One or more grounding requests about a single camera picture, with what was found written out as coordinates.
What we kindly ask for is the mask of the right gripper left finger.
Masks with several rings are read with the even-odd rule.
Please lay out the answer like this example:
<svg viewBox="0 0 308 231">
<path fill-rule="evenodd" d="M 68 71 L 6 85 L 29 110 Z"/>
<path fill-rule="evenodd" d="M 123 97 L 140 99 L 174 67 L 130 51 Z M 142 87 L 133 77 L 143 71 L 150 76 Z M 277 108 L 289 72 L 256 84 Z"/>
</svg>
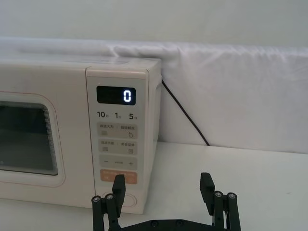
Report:
<svg viewBox="0 0 308 231">
<path fill-rule="evenodd" d="M 118 218 L 124 203 L 126 193 L 125 176 L 116 175 L 112 187 L 112 193 L 104 198 L 96 195 L 91 199 L 92 202 L 92 224 L 94 231 L 104 231 L 103 217 L 108 215 L 109 231 L 120 231 Z"/>
</svg>

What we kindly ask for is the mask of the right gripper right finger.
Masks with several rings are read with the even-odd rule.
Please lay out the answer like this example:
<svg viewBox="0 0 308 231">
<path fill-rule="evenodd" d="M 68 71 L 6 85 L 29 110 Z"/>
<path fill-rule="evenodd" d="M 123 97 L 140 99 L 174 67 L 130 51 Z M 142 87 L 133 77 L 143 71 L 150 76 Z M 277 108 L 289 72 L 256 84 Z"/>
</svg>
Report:
<svg viewBox="0 0 308 231">
<path fill-rule="evenodd" d="M 204 231 L 240 231 L 240 218 L 237 195 L 229 192 L 223 194 L 215 190 L 215 185 L 209 173 L 200 176 L 200 192 L 206 204 L 212 224 L 205 225 Z"/>
</svg>

